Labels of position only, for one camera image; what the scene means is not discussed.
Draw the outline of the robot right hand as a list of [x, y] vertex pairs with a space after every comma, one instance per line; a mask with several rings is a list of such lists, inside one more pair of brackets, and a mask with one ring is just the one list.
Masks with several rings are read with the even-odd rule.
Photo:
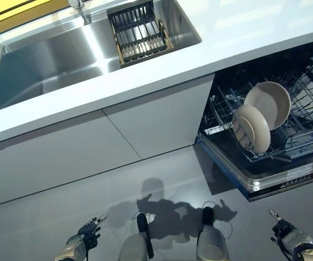
[[268, 212], [277, 222], [277, 224], [272, 227], [274, 237], [271, 237], [271, 240], [277, 245], [281, 245], [282, 239], [293, 231], [295, 226], [283, 219], [275, 210], [269, 209]]

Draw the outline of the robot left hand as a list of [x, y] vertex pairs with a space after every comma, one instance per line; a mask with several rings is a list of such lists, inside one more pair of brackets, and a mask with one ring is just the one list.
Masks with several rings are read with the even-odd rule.
[[81, 236], [87, 251], [95, 248], [98, 245], [98, 238], [101, 236], [99, 234], [101, 229], [100, 224], [105, 221], [107, 217], [107, 213], [99, 217], [94, 217], [78, 230], [77, 234]]

